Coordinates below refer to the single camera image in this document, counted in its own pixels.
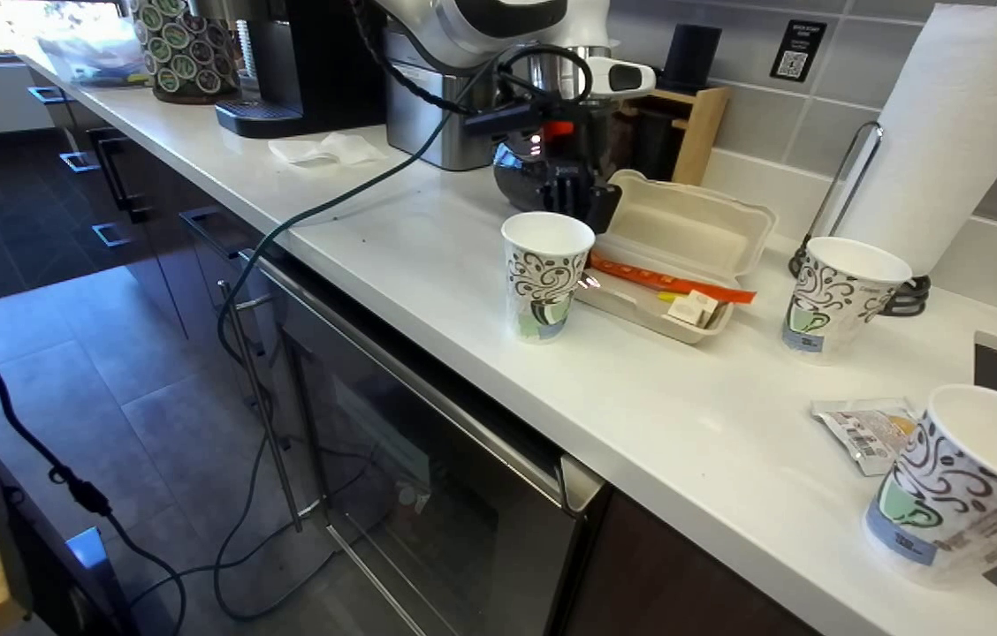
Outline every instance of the gray tile backsplash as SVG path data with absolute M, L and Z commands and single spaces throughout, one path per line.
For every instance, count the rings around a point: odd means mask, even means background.
M 937 0 L 614 0 L 620 58 L 666 63 L 674 26 L 717 26 L 712 82 L 732 90 L 717 146 L 832 178 L 853 131 L 890 95 Z M 780 31 L 795 17 L 827 23 L 804 85 L 771 79 Z M 997 220 L 997 185 L 980 207 Z

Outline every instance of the plastic food container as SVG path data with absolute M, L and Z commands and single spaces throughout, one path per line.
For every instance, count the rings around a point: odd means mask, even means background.
M 612 185 L 622 189 L 622 202 L 593 255 L 633 268 L 739 291 L 773 230 L 771 209 L 720 192 L 648 182 L 636 170 L 614 175 Z M 689 326 L 674 317 L 673 294 L 599 268 L 572 297 L 678 342 L 720 335 L 739 309 L 717 305 L 706 326 Z

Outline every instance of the coffee machine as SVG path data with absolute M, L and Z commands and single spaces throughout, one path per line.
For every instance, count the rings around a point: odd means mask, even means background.
M 239 95 L 214 106 L 218 126 L 283 139 L 385 119 L 385 76 L 365 51 L 351 0 L 243 5 Z

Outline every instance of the paper cup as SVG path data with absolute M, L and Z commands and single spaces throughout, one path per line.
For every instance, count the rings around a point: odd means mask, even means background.
M 866 526 L 879 546 L 953 585 L 997 565 L 997 391 L 931 391 L 914 440 L 884 477 Z
M 519 211 L 501 224 L 501 242 L 517 334 L 535 340 L 563 334 L 593 230 L 560 211 Z
M 845 237 L 814 237 L 780 340 L 807 353 L 833 350 L 854 340 L 907 280 L 911 265 L 890 251 Z

